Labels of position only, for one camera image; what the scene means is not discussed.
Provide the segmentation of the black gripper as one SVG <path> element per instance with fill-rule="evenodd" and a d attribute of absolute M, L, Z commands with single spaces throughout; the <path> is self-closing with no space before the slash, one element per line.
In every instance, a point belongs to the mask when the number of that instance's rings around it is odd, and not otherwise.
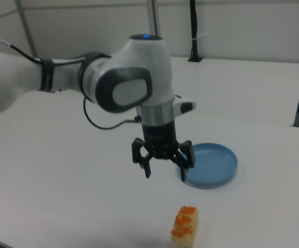
<path fill-rule="evenodd" d="M 131 144 L 132 161 L 144 169 L 146 178 L 151 175 L 151 158 L 171 160 L 180 168 L 181 181 L 185 182 L 186 173 L 193 168 L 196 156 L 191 141 L 179 143 L 176 139 L 175 123 L 161 126 L 142 125 L 144 141 L 136 138 Z M 141 148 L 148 153 L 141 155 Z"/>

